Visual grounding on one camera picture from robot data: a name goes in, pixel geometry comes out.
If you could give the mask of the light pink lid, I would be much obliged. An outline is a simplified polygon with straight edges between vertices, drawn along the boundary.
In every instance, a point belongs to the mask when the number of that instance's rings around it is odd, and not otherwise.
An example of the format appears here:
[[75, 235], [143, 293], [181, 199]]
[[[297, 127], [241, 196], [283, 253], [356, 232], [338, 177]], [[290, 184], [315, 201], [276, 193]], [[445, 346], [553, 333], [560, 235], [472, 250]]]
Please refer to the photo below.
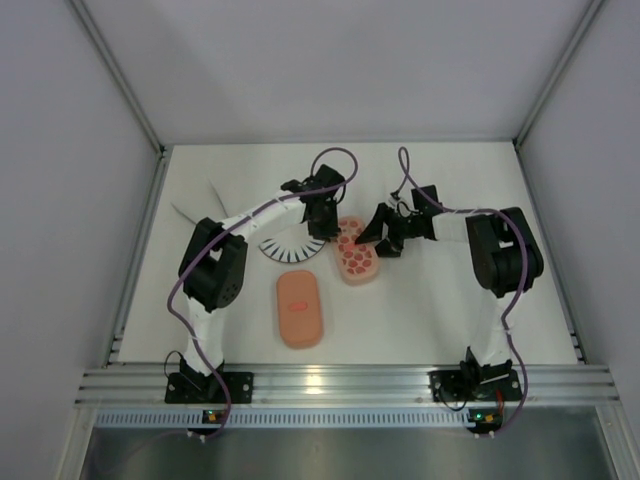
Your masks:
[[364, 222], [356, 216], [344, 216], [338, 226], [340, 232], [331, 245], [342, 280], [352, 286], [371, 282], [379, 273], [380, 262], [371, 243], [356, 243]]

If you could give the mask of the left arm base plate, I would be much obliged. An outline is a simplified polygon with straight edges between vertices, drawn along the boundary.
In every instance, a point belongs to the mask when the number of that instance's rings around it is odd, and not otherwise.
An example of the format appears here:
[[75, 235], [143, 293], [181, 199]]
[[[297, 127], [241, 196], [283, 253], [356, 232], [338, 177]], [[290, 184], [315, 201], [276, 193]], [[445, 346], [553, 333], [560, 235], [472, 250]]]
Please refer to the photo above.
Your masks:
[[[251, 372], [223, 372], [232, 404], [250, 404], [253, 396], [254, 375]], [[168, 377], [164, 401], [166, 404], [225, 404], [226, 394], [213, 374], [175, 372]]]

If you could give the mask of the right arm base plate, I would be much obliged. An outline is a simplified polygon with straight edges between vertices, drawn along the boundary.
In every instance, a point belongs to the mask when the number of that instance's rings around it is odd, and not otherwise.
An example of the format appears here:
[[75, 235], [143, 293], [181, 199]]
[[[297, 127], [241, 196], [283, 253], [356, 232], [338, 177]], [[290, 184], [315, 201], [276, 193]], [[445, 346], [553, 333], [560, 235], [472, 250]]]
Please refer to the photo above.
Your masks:
[[498, 393], [506, 402], [522, 399], [523, 392], [515, 370], [483, 375], [480, 380], [468, 379], [460, 369], [434, 371], [429, 374], [436, 402], [496, 402]]

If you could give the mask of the metal serving tongs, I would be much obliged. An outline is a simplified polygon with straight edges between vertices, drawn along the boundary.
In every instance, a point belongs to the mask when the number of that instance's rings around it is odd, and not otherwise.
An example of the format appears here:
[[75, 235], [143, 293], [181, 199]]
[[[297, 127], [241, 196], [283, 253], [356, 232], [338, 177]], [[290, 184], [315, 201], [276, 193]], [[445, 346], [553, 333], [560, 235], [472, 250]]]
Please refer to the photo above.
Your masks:
[[172, 200], [170, 204], [180, 216], [193, 225], [204, 218], [224, 220], [229, 216], [221, 197], [210, 179], [205, 181], [202, 190], [179, 196], [177, 199]]

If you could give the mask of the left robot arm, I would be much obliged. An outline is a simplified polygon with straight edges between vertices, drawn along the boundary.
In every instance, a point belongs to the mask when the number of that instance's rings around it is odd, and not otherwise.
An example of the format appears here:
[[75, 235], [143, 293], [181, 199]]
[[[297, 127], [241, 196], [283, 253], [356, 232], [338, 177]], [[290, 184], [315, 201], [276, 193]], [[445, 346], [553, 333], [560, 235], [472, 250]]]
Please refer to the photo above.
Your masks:
[[168, 311], [189, 335], [180, 374], [198, 390], [222, 383], [225, 310], [238, 297], [246, 270], [249, 241], [258, 242], [305, 223], [321, 241], [339, 233], [336, 192], [349, 179], [323, 164], [303, 181], [281, 185], [272, 199], [235, 217], [196, 223], [167, 299]]

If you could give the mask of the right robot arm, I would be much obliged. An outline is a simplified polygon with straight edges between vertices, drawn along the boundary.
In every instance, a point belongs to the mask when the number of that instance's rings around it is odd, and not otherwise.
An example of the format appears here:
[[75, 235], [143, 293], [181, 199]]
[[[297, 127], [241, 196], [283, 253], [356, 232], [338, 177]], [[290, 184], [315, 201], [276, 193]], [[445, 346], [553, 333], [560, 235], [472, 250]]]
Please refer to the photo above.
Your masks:
[[400, 257], [405, 242], [418, 238], [466, 244], [479, 286], [497, 299], [511, 296], [500, 314], [511, 354], [505, 364], [521, 368], [522, 389], [527, 390], [528, 373], [515, 346], [508, 316], [544, 272], [544, 260], [523, 210], [447, 207], [434, 185], [412, 188], [411, 198], [412, 205], [407, 206], [398, 190], [392, 192], [389, 201], [378, 204], [354, 243], [372, 244], [381, 258]]

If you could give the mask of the pink lunch box lid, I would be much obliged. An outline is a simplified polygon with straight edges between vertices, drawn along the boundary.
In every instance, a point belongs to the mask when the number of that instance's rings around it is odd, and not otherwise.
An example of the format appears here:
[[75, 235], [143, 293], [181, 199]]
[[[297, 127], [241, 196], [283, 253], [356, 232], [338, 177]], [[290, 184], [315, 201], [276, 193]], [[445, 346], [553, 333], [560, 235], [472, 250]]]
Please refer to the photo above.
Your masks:
[[324, 321], [317, 279], [308, 270], [284, 273], [276, 282], [278, 329], [292, 349], [317, 345], [324, 336]]

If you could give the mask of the pink divided lunch box tray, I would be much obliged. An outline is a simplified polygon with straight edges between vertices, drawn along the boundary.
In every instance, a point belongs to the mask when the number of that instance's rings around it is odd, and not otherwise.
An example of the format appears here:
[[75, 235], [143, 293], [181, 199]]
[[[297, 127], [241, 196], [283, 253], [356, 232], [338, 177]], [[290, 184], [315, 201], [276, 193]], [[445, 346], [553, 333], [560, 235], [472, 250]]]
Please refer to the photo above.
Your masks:
[[342, 280], [350, 286], [372, 282], [379, 273], [380, 260], [370, 244], [356, 245], [350, 238], [333, 243], [336, 266]]

